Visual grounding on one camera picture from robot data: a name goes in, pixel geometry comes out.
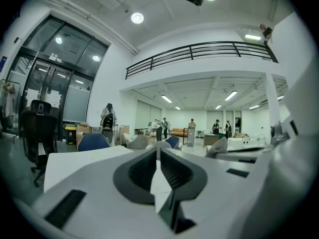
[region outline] sofa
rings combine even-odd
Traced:
[[[181,136],[183,137],[183,128],[173,128],[173,130],[170,131],[170,135],[175,135],[175,136]],[[185,135],[188,136],[188,129],[185,129]]]

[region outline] ceiling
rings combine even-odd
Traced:
[[[124,0],[113,10],[98,0],[69,1],[98,17],[135,47],[176,29],[210,22],[226,22],[244,36],[251,30],[260,32],[261,23],[273,27],[293,11],[286,0],[205,0],[202,6],[185,0]],[[144,15],[141,24],[132,23],[134,12]]]
[[[288,86],[285,80],[274,78],[278,96],[285,95]],[[238,93],[225,101],[232,91]],[[133,89],[135,94],[142,95],[167,109],[175,106],[185,110],[213,110],[222,105],[221,110],[246,110],[252,106],[268,106],[263,79],[259,77],[221,77],[193,79]],[[172,103],[161,96],[165,95]]]

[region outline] column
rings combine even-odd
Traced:
[[[266,73],[263,77],[263,81],[268,100],[270,126],[274,126],[275,124],[280,122],[280,111],[279,102],[277,99],[277,90],[271,73]]]

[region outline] glass door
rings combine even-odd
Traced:
[[[42,61],[36,61],[27,80],[23,109],[29,109],[32,100],[51,104],[51,113],[57,117],[58,138],[62,138],[63,109],[72,72]]]

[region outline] metal railing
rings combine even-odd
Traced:
[[[267,44],[260,45],[235,41],[203,42],[168,50],[144,59],[126,69],[125,79],[166,64],[194,60],[204,56],[259,57],[278,63]]]

